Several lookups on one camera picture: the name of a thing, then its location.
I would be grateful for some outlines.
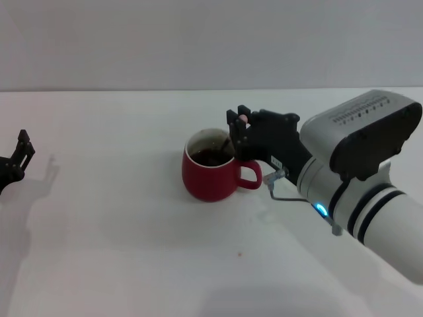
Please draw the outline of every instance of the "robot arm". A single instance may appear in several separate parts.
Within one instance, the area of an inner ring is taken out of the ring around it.
[[[239,115],[249,119],[247,127]],[[422,106],[373,90],[308,120],[244,106],[229,110],[235,156],[267,162],[332,226],[347,230],[406,278],[423,284],[423,206],[396,189],[389,159],[416,129]]]

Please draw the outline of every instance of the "red mug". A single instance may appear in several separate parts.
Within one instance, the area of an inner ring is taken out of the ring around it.
[[[194,134],[186,143],[182,160],[182,179],[186,189],[202,201],[219,201],[229,197],[238,187],[256,190],[262,183],[262,171],[255,161],[241,162],[233,157],[235,151],[228,144],[225,152],[231,160],[219,166],[204,166],[192,160],[192,155],[206,149],[219,150],[229,134],[220,129],[204,129]],[[255,182],[241,178],[241,167],[252,169]]]

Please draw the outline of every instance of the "white wall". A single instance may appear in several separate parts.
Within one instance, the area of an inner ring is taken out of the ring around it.
[[[0,90],[423,85],[421,0],[0,0]]]

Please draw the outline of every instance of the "black stripe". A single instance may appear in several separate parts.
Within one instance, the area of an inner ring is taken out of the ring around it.
[[[363,223],[358,231],[357,239],[364,244],[364,236],[367,228],[370,225],[370,222],[373,220],[373,218],[376,216],[377,212],[381,210],[381,208],[388,203],[391,199],[397,197],[398,195],[404,194],[400,190],[394,190],[393,192],[390,192],[386,196],[382,197],[381,200],[379,200],[369,211],[369,213],[365,216]]]
[[[329,203],[328,208],[328,216],[333,220],[333,213],[335,211],[336,204],[338,203],[338,200],[341,198],[342,194],[346,191],[348,188],[348,185],[350,185],[351,180],[346,180],[343,182],[338,189],[336,190],[335,194],[333,194],[332,199]]]
[[[359,200],[356,208],[352,211],[350,218],[348,219],[347,229],[348,232],[353,235],[354,226],[356,225],[356,221],[360,213],[362,212],[363,208],[369,203],[369,201],[375,197],[378,193],[387,188],[394,187],[394,185],[389,183],[382,183],[375,187],[373,187],[370,191],[364,194],[364,196]]]

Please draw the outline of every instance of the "cable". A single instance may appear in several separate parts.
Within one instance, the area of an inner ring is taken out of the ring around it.
[[[276,180],[284,178],[287,174],[288,174],[287,170],[281,168],[280,170],[277,170],[276,172],[273,172],[273,173],[263,177],[263,182],[267,185],[267,188],[269,189],[270,197],[273,200],[277,200],[277,201],[302,201],[302,202],[308,203],[308,201],[306,199],[303,199],[303,198],[281,198],[281,197],[275,197],[274,196],[274,194],[273,194],[273,190],[275,188],[274,182]]]
[[[273,200],[278,200],[278,201],[302,201],[304,203],[308,203],[309,201],[303,198],[280,198],[280,197],[275,197],[273,194],[273,190],[269,190],[270,192],[270,197]]]

